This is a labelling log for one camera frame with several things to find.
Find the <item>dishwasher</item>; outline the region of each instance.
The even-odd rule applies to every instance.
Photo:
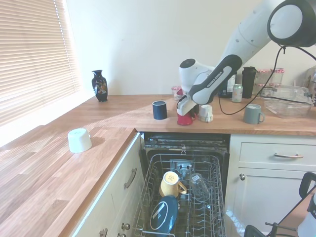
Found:
[[[133,221],[136,237],[225,237],[224,197],[229,164],[226,134],[143,133],[141,151],[144,187]],[[188,191],[179,194],[176,222],[169,233],[154,232],[149,220],[161,196],[165,172],[176,172]],[[197,200],[189,182],[191,173],[202,175],[210,197]]]

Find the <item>cabinet handle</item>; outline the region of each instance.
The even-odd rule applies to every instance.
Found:
[[[121,227],[121,228],[122,228],[122,230],[124,230],[124,231],[125,231],[125,230],[128,231],[128,230],[130,229],[130,224],[128,224],[128,223],[126,223],[126,224],[122,223],[122,227]]]
[[[132,174],[130,175],[129,177],[129,180],[127,181],[127,183],[124,184],[124,189],[128,189],[129,186],[132,184],[135,176],[136,176],[136,171],[137,171],[137,168],[135,169],[132,169]]]
[[[100,234],[100,237],[106,237],[108,234],[108,229],[101,230],[99,234]]]
[[[246,179],[246,176],[244,174],[240,174],[239,177],[241,181],[244,181]]]
[[[275,153],[275,157],[288,158],[288,159],[302,159],[302,158],[304,158],[304,156],[300,156],[298,154],[296,154],[295,156],[284,156],[284,155],[278,155],[277,153]]]

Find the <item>white cabinet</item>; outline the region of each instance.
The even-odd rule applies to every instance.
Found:
[[[279,222],[301,199],[298,190],[305,172],[245,168],[238,172],[245,178],[236,180],[233,214],[267,235],[271,227],[265,222]]]
[[[105,229],[107,237],[116,237],[122,221],[132,226],[144,184],[140,149],[141,137],[137,134],[73,230],[73,237],[105,237],[100,234]]]
[[[268,234],[300,200],[306,172],[316,172],[316,138],[232,135],[225,200],[227,236],[243,236],[247,225]],[[276,158],[274,154],[286,158]],[[300,155],[303,158],[291,158]]]

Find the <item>grey mug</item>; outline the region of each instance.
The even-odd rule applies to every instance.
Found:
[[[250,104],[245,108],[243,121],[249,124],[259,124],[265,121],[265,115],[261,112],[261,106]]]

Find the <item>yellow mug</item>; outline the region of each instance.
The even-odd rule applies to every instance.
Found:
[[[172,195],[178,197],[179,193],[186,194],[187,188],[179,181],[179,175],[175,172],[168,171],[163,175],[159,187],[159,193],[162,197]]]

